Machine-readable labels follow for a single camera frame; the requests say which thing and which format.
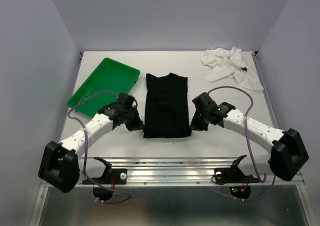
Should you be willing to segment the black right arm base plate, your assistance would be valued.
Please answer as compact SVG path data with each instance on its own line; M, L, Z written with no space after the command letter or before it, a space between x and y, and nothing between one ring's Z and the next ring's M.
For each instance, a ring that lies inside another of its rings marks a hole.
M215 168L211 181L217 185L259 183L260 181L252 175L244 175L238 168Z

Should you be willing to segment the black t shirt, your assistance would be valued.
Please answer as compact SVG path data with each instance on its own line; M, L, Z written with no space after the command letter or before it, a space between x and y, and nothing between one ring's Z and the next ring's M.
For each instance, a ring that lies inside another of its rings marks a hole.
M146 74L145 129L143 137L186 138L191 136L188 108L188 78L169 73Z

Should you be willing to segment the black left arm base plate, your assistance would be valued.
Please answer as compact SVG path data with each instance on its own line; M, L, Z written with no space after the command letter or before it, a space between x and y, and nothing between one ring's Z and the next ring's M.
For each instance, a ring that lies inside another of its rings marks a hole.
M127 183L128 170L126 168L106 169L100 177L92 177L92 180L101 185L125 185Z

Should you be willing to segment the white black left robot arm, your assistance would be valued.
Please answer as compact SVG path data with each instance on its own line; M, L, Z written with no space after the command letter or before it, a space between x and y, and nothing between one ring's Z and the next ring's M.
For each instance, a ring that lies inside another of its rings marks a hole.
M50 141L44 148L38 176L63 193L71 191L78 182L93 177L100 183L111 179L111 165L102 158L82 159L89 147L116 127L125 125L128 131L144 128L136 106L119 109L101 108L81 129L60 142Z

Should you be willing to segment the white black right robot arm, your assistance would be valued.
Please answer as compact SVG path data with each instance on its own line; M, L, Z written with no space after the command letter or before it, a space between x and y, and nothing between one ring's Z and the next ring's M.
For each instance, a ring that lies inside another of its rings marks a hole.
M247 117L233 105L214 101L193 101L195 114L191 128L207 131L208 126L218 125L236 132L262 147L266 154L250 159L240 156L230 168L231 178L242 181L247 176L274 174L283 181L291 181L309 160L309 155L299 132L294 129L283 131Z

